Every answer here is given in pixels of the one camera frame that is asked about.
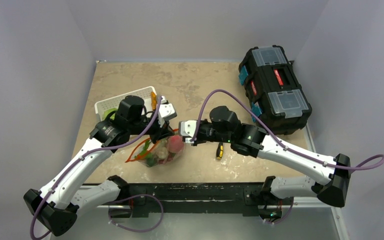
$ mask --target clear plastic compartment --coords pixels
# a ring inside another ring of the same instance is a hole
[[[287,64],[285,56],[279,47],[264,46],[252,50],[257,67],[275,64]]]
[[[285,119],[301,117],[309,109],[300,89],[269,92],[268,97],[274,113],[285,113]]]

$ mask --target white backdrop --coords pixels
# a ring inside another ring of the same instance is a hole
[[[281,45],[293,60],[327,0],[67,0],[93,56],[238,61]]]
[[[294,69],[318,152],[384,153],[384,0],[329,1]],[[384,165],[353,173],[343,214],[352,240],[384,239]]]
[[[70,160],[95,62],[64,0],[0,0],[0,239],[26,240],[23,201]]]

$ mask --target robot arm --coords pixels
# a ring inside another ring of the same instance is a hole
[[[335,169],[327,164],[350,166],[350,159],[339,154],[336,157],[317,154],[282,141],[286,147],[277,144],[264,128],[241,123],[236,113],[226,106],[214,108],[210,114],[211,122],[201,121],[196,139],[193,139],[197,128],[196,120],[179,123],[179,134],[185,143],[194,146],[205,142],[230,143],[230,147],[244,156],[252,156],[271,160],[303,173],[303,177],[268,177],[264,182],[267,194],[276,198],[317,197],[322,202],[343,207],[347,196],[350,173],[347,170]],[[316,158],[323,164],[296,155],[287,148]]]
[[[82,157],[89,151],[119,146],[129,141],[130,135],[138,135],[146,129],[150,119],[143,113],[144,100],[137,96],[127,96],[119,104],[117,111],[96,124],[80,151],[68,165],[40,190],[30,189],[24,195],[30,212],[34,214],[40,202],[45,203],[37,219],[55,236],[64,234],[75,223],[78,216],[99,205],[118,200],[128,194],[128,184],[118,176],[112,176],[88,191],[80,192],[79,188],[94,170],[108,159],[117,149],[103,149]],[[169,128],[169,120],[176,117],[171,103],[162,97],[155,121],[146,132],[152,142],[173,136]],[[52,188],[61,177],[56,188]]]

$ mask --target small yellow tool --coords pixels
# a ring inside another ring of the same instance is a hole
[[[219,142],[218,147],[217,147],[217,151],[215,151],[215,158],[217,160],[221,160],[222,157],[223,157],[223,143]]]

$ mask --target marble-patterned tabletop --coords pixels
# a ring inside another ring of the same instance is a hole
[[[247,103],[245,90],[238,81],[238,65],[237,62],[98,63],[73,156],[97,123],[94,104],[110,97],[154,86],[158,94],[166,96],[174,104],[177,117],[170,121],[173,128],[177,128],[179,121],[196,120],[204,99],[214,89],[227,90]],[[203,118],[208,118],[214,107],[223,105],[235,111],[243,123],[252,123],[251,116],[223,93],[213,95]],[[308,148],[304,130],[279,137],[301,148]],[[179,159],[164,165],[146,167],[139,162],[125,162],[136,145],[119,149],[92,173],[86,183],[101,183],[112,175],[119,175],[128,183],[263,182],[267,176],[273,175],[302,176],[302,173],[276,162],[239,155],[228,144],[224,145],[223,158],[216,160],[218,144],[213,142],[188,145]]]

